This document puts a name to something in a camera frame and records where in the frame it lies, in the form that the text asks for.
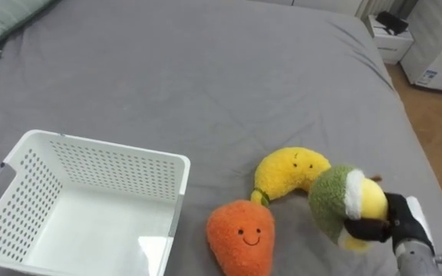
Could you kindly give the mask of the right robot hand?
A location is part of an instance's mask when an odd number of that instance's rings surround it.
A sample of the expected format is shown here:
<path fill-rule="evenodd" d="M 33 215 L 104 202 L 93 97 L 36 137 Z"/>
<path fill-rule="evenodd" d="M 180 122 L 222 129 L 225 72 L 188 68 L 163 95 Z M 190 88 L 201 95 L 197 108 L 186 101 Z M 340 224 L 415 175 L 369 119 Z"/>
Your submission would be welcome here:
<path fill-rule="evenodd" d="M 385 219 L 361 218 L 345 219 L 344 226 L 353 237 L 367 242 L 385 243 L 392 238 L 393 248 L 405 240 L 417 240 L 424 243 L 434 254 L 431 238 L 426 228 L 413 216 L 411 208 L 403 195 L 385 193 L 388 201 L 388 213 Z"/>

